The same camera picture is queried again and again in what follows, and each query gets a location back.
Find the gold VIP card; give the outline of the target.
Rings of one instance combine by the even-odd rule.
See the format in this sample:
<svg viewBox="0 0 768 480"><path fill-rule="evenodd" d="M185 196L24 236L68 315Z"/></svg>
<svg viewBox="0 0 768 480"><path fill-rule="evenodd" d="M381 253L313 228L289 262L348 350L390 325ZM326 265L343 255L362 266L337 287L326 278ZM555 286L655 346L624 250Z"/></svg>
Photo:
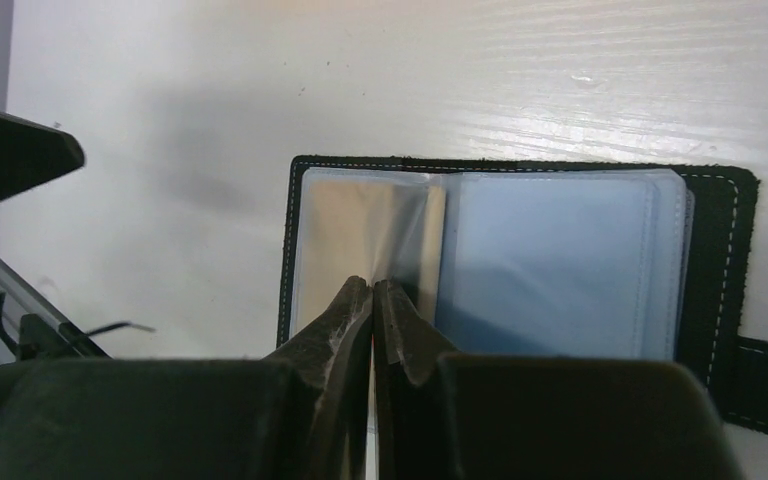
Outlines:
<svg viewBox="0 0 768 480"><path fill-rule="evenodd" d="M319 178L303 191L291 331L322 314L345 280L400 282L419 315L433 320L446 189L414 179Z"/></svg>

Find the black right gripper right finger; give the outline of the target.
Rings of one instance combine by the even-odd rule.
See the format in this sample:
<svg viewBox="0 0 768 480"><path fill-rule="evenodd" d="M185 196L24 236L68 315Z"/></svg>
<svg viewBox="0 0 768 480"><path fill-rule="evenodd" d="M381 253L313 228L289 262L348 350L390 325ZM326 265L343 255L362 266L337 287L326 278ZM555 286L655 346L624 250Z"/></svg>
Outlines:
<svg viewBox="0 0 768 480"><path fill-rule="evenodd" d="M373 289L382 479L739 479L722 422L675 363L476 355Z"/></svg>

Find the black leather card holder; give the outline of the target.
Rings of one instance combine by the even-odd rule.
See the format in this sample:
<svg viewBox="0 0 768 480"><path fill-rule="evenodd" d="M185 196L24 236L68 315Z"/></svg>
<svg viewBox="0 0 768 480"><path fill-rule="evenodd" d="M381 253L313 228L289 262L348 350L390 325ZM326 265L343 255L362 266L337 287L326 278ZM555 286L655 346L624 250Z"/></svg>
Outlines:
<svg viewBox="0 0 768 480"><path fill-rule="evenodd" d="M299 155L290 164L276 344L291 336L302 177L310 168L419 173L625 170L613 162ZM768 435L768 341L739 335L760 182L725 165L671 165L695 196L677 359L703 381L724 419Z"/></svg>

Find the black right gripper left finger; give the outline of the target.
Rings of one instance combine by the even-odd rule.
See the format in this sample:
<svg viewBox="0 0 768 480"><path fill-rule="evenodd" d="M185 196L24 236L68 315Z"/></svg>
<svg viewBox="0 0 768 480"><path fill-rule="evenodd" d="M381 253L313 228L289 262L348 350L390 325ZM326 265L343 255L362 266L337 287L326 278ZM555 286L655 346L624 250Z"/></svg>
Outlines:
<svg viewBox="0 0 768 480"><path fill-rule="evenodd" d="M0 365L0 479L361 479L372 290L259 360Z"/></svg>

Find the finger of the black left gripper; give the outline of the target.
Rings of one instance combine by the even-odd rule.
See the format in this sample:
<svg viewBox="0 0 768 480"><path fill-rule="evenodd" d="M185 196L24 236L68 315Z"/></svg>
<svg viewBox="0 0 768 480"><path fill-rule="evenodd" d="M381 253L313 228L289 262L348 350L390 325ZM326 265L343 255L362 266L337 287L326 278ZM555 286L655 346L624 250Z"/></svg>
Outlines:
<svg viewBox="0 0 768 480"><path fill-rule="evenodd" d="M0 111L0 202L84 165L71 134Z"/></svg>

